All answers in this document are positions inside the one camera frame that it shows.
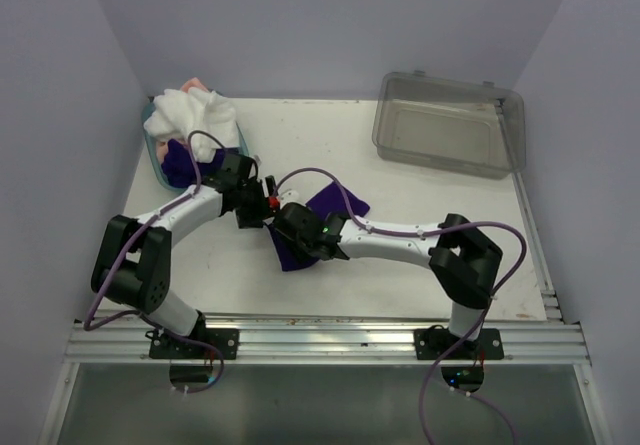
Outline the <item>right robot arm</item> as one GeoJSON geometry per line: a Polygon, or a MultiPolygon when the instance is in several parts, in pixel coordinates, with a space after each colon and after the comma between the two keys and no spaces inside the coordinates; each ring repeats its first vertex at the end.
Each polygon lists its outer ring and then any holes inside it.
{"type": "Polygon", "coordinates": [[[481,345],[481,314],[502,262],[501,248],[468,220],[449,214],[442,223],[394,225],[366,220],[360,227],[344,213],[319,218],[310,208],[289,203],[272,228],[297,260],[382,259],[431,271],[452,302],[445,344],[451,354],[468,357],[481,345]]]}

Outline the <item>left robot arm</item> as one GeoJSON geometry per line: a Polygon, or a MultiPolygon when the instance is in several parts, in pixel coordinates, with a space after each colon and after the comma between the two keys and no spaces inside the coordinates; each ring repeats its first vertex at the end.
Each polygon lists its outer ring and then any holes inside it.
{"type": "Polygon", "coordinates": [[[227,213],[240,229],[260,228],[279,210],[275,179],[258,177],[257,162],[229,153],[221,167],[159,209],[138,217],[117,215],[107,224],[91,276],[95,293],[84,328],[96,329],[103,299],[129,307],[153,326],[173,335],[185,357],[201,355],[208,344],[201,312],[170,289],[174,246],[202,225],[227,213]]]}

